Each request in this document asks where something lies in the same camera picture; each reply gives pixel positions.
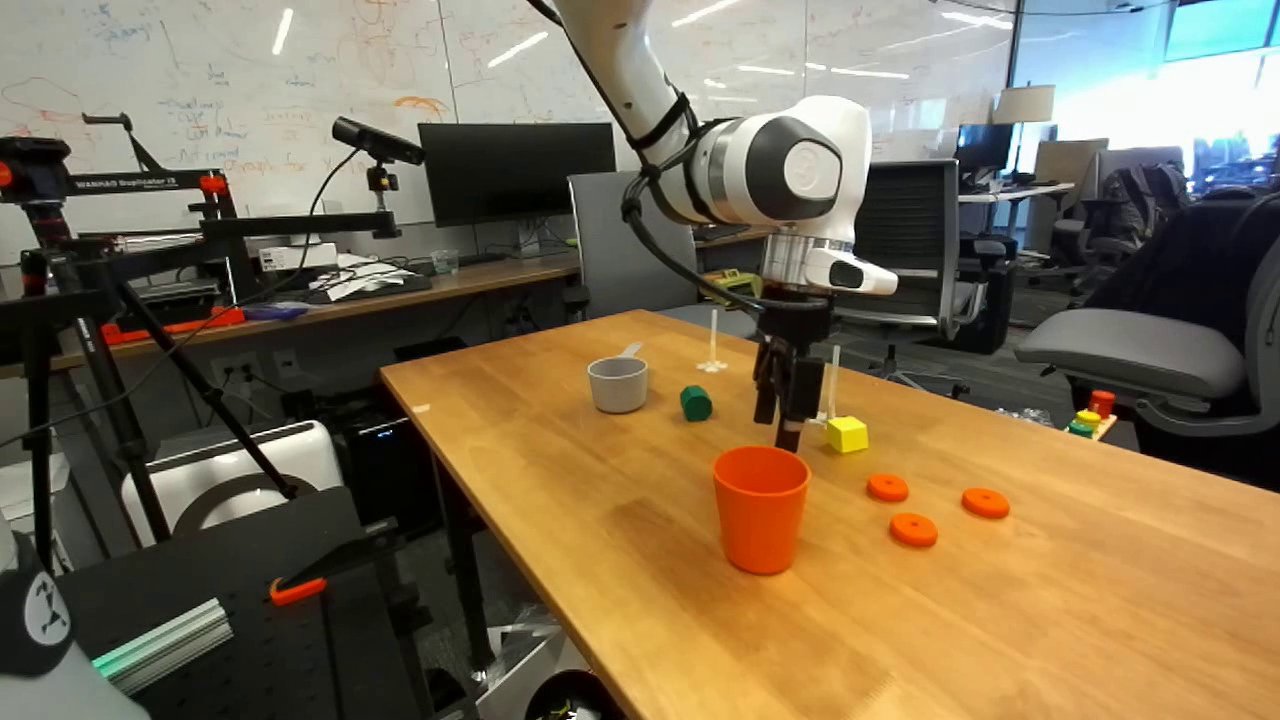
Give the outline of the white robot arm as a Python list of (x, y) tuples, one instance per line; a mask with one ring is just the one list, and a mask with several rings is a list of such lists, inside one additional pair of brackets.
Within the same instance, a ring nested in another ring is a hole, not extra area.
[(588, 72), (640, 177), (622, 199), (632, 238), (673, 272), (702, 283), (655, 248), (640, 199), (694, 227), (764, 238), (764, 295), (727, 303), (757, 316), (757, 423), (797, 452), (821, 413), (823, 360), (839, 295), (893, 295), (901, 275), (857, 255), (857, 216), (869, 198), (871, 116), (843, 97), (806, 97), (778, 112), (702, 121), (668, 80), (647, 42), (647, 0), (530, 0), (560, 29)]

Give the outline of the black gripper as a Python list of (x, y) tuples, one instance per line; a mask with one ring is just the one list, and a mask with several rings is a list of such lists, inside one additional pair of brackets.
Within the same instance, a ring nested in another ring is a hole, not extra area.
[(778, 389), (781, 393), (781, 423), (778, 423), (778, 448), (797, 452), (806, 433), (806, 393), (821, 382), (823, 360), (818, 357), (818, 343), (834, 327), (834, 303), (830, 300), (769, 300), (757, 335), (757, 406), (753, 419), (773, 423), (778, 419)]

